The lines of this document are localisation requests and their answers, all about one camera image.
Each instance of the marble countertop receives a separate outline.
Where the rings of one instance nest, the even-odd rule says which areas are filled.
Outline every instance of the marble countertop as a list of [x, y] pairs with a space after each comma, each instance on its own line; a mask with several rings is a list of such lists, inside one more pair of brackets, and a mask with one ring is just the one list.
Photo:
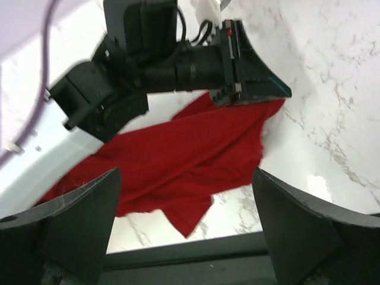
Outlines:
[[[88, 58], [105, 30], [101, 1], [52, 29], [50, 79]], [[188, 36], [198, 24], [179, 0]], [[380, 2], [378, 0], [232, 0], [224, 18], [242, 18], [258, 55], [293, 90], [265, 126], [261, 167], [312, 195], [362, 213], [380, 211]], [[40, 82], [40, 40], [1, 62], [2, 139], [26, 121]], [[150, 113], [125, 131], [165, 122], [197, 93], [149, 97]], [[261, 230], [252, 188], [215, 195], [186, 240], [161, 211], [116, 218], [109, 252]]]

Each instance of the black cable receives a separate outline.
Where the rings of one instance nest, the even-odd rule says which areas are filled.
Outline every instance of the black cable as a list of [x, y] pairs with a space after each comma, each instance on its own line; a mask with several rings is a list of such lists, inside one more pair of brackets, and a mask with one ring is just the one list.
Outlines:
[[208, 37], [213, 32], [214, 24], [208, 20], [205, 20], [205, 21], [207, 23], [207, 29], [206, 29], [206, 32], [204, 33], [202, 39], [197, 43], [197, 46], [202, 46], [203, 43], [208, 39]]
[[180, 19], [181, 24], [182, 24], [182, 35], [181, 35], [181, 38], [180, 38], [180, 41], [178, 43], [176, 50], [172, 53], [172, 55], [170, 55], [167, 59], [165, 59], [163, 62], [161, 62], [161, 64], [172, 64], [173, 62], [175, 62], [175, 60], [177, 60], [180, 52], [182, 51], [182, 49], [186, 45], [187, 28], [186, 28], [185, 16], [183, 15], [183, 12], [179, 6], [177, 6], [177, 10], [178, 10], [179, 19]]
[[200, 37], [201, 37], [201, 34], [202, 34], [202, 31], [203, 29], [205, 28], [205, 26], [207, 25], [207, 20], [204, 20], [201, 25], [199, 26], [199, 32], [198, 32], [198, 35], [194, 38], [194, 40], [191, 41], [191, 43], [195, 43], [197, 42]]

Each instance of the red fabric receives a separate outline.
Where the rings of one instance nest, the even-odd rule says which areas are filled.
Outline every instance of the red fabric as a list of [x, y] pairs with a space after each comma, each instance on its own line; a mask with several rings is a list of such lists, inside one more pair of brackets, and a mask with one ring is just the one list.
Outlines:
[[208, 93], [167, 123], [116, 136], [67, 173], [41, 202], [119, 167], [117, 216], [162, 209], [184, 235], [211, 206], [211, 195], [250, 184], [262, 157], [261, 129], [283, 100], [218, 109]]

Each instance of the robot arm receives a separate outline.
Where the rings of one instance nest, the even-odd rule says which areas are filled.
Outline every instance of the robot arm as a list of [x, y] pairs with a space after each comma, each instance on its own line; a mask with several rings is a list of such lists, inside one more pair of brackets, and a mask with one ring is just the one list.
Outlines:
[[34, 134], [3, 165], [0, 218], [32, 207], [67, 171], [148, 112], [148, 93], [207, 89], [220, 107], [291, 97], [239, 20], [221, 27], [205, 21], [207, 31], [195, 44], [186, 39], [177, 0], [105, 0], [104, 14], [107, 35], [92, 60], [74, 65], [51, 88]]

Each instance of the purple cable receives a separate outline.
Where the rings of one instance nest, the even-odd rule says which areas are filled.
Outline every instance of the purple cable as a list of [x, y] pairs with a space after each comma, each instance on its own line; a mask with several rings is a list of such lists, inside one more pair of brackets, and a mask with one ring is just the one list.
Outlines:
[[[14, 141], [14, 143], [21, 147], [29, 134], [33, 130], [33, 128], [38, 123], [41, 118], [43, 108], [45, 106], [45, 91], [46, 86], [48, 84], [48, 75], [49, 75], [49, 39], [50, 39], [50, 27], [52, 25], [53, 14], [55, 12], [55, 8], [58, 4], [59, 0], [51, 0], [49, 4], [49, 8], [46, 11], [45, 20], [43, 23], [43, 32], [42, 32], [42, 80], [40, 85], [40, 92], [37, 98], [36, 107], [31, 115], [30, 120], [27, 125], [21, 131], [21, 134]], [[4, 154], [0, 156], [0, 167], [7, 162], [9, 158], [14, 155], [14, 152], [6, 150]]]

